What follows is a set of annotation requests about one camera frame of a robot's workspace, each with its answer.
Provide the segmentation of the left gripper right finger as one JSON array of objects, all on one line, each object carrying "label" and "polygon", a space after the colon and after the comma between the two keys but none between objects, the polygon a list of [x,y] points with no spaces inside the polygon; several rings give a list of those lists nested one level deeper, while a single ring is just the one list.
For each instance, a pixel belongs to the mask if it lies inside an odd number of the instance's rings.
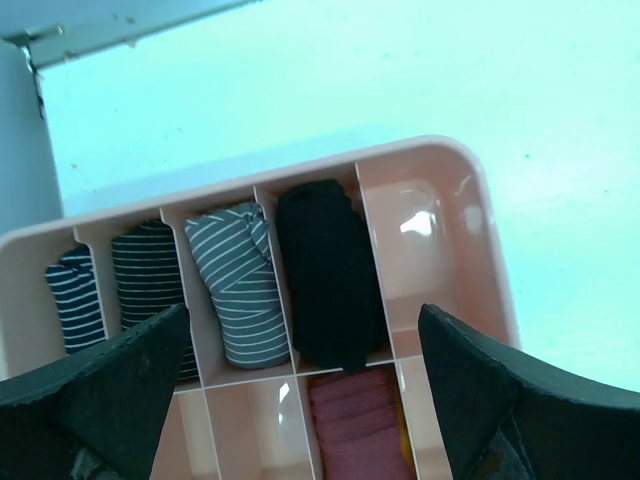
[{"label": "left gripper right finger", "polygon": [[418,331],[456,479],[636,479],[639,395],[422,306]]}]

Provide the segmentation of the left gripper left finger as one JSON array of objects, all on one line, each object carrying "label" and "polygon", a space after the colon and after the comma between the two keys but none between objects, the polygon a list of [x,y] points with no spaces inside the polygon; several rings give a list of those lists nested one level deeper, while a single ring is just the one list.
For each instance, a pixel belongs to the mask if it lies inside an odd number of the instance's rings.
[{"label": "left gripper left finger", "polygon": [[189,335],[174,305],[2,382],[2,478],[149,478]]}]

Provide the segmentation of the pink divided organizer tray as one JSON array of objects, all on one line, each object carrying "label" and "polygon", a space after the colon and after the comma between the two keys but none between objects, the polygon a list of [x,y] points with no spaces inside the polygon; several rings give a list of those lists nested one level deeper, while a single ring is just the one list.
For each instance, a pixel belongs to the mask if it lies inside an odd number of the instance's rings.
[{"label": "pink divided organizer tray", "polygon": [[227,362],[184,224],[245,201],[259,203],[265,217],[274,220],[284,192],[324,179],[343,185],[368,225],[386,317],[384,344],[368,364],[388,368],[396,381],[415,476],[449,478],[422,359],[420,308],[435,304],[509,345],[519,339],[486,178],[467,148],[444,137],[384,144],[5,234],[2,377],[64,356],[43,273],[76,245],[86,245],[91,254],[104,332],[110,337],[119,333],[111,241],[145,220],[159,219],[174,232],[199,376],[176,388],[153,477],[323,478],[308,397],[323,369],[297,352],[266,370],[241,370]]}]

